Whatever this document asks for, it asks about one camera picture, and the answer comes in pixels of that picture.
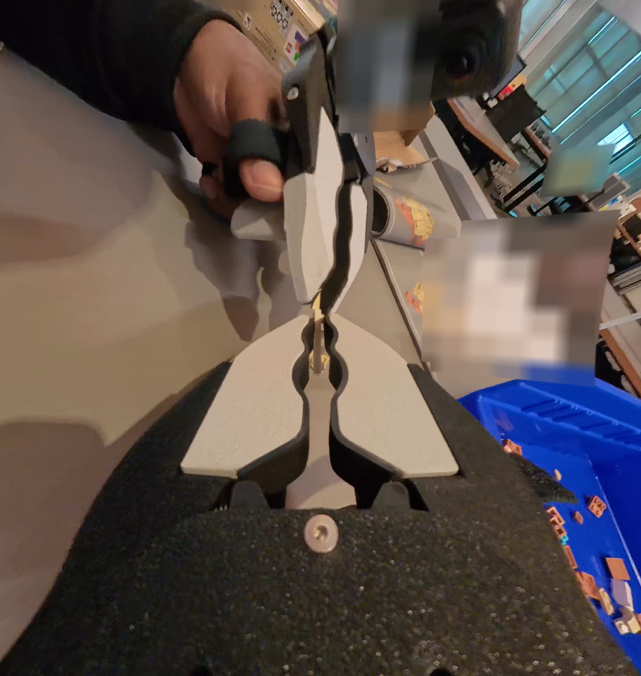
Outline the black office chair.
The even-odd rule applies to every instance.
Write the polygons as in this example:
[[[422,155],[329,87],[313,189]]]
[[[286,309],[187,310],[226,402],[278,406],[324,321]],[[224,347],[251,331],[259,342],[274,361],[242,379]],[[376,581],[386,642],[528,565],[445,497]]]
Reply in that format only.
[[[524,85],[499,101],[487,113],[488,119],[502,140],[509,143],[516,135],[530,127],[545,110],[527,92]]]

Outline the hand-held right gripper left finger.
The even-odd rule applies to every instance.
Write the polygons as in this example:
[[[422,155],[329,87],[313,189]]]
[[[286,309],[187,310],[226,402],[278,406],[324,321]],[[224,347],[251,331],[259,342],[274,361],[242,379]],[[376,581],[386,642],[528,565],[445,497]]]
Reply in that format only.
[[[233,358],[181,461],[184,475],[251,481],[271,506],[286,506],[309,458],[313,342],[314,320],[302,314]]]

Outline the glass window wall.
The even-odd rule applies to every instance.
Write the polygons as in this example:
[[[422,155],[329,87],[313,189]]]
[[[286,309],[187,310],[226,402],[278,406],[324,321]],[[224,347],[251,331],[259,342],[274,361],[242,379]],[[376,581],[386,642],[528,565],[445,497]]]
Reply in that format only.
[[[598,3],[539,64],[526,89],[556,145],[641,138],[641,34]]]

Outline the person's left hand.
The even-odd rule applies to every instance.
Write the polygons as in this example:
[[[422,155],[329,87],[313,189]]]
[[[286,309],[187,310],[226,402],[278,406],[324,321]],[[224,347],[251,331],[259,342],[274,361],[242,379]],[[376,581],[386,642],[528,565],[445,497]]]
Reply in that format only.
[[[230,218],[237,201],[223,186],[222,159],[236,123],[257,120],[287,126],[281,75],[242,32],[203,10],[176,17],[174,40],[183,39],[174,83],[176,116],[193,157],[216,166],[199,186],[208,207]]]

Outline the tan half-round brick plate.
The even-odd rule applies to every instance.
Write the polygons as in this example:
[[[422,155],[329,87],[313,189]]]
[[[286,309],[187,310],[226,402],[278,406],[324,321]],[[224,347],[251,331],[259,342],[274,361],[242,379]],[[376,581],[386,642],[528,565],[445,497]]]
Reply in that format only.
[[[314,333],[310,366],[314,375],[321,375],[329,357],[325,354],[325,316],[319,306],[313,306]]]

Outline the grey desk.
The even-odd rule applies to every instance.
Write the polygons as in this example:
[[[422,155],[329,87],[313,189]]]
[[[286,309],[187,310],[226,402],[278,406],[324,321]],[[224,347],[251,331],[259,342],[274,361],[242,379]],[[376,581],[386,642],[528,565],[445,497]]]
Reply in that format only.
[[[492,552],[441,494],[333,509],[327,372],[284,508],[182,473],[259,273],[168,143],[0,56],[0,675],[481,672]]]

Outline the blue plastic bin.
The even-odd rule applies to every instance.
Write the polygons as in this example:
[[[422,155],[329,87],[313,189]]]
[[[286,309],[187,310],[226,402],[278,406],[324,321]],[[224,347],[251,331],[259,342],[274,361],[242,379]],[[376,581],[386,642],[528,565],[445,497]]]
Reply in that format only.
[[[589,460],[641,584],[641,400],[603,381],[586,387],[514,380],[459,402],[500,444],[509,438]],[[641,674],[641,636],[620,637],[593,609]]]

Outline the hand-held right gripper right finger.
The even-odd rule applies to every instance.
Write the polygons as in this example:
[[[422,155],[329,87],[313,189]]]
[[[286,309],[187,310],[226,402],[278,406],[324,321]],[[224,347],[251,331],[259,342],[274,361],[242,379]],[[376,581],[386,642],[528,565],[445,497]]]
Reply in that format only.
[[[385,484],[410,495],[415,480],[460,472],[413,364],[338,314],[326,319],[326,351],[331,466],[353,487],[358,508],[370,508]]]

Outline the pile of small bricks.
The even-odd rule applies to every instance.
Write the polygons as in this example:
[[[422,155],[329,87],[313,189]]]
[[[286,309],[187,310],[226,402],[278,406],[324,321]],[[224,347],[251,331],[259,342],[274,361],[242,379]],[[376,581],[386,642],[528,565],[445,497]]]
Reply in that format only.
[[[592,463],[502,439],[533,479],[578,586],[620,637],[641,636],[641,584]]]

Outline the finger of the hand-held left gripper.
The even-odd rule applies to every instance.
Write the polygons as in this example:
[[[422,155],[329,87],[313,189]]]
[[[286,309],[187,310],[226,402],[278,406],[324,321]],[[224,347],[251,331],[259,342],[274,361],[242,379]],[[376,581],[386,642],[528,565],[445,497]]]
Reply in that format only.
[[[338,223],[334,235],[334,264],[323,286],[323,312],[333,313],[341,304],[362,265],[366,251],[368,204],[360,184],[344,184],[337,202]]]
[[[316,168],[284,184],[284,231],[297,299],[312,303],[320,295],[325,309],[336,309],[341,299],[341,292],[332,292],[328,280],[337,261],[337,200],[343,184],[339,140],[321,108]]]

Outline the wood-edged office desk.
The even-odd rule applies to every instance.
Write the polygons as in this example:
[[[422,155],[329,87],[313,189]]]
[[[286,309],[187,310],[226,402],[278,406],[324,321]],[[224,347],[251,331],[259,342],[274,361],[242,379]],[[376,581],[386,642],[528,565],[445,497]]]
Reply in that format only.
[[[447,103],[464,130],[486,148],[490,157],[512,168],[519,167],[517,157],[476,99],[468,96],[453,97],[447,99]]]
[[[641,399],[641,325],[602,310],[599,336]]]

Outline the person's left forearm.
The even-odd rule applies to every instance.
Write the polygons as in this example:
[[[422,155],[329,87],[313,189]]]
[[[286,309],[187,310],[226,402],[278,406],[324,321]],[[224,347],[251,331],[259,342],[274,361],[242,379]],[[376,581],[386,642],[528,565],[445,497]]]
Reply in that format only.
[[[173,132],[189,150],[174,83],[210,21],[197,1],[0,1],[0,42],[94,108]]]

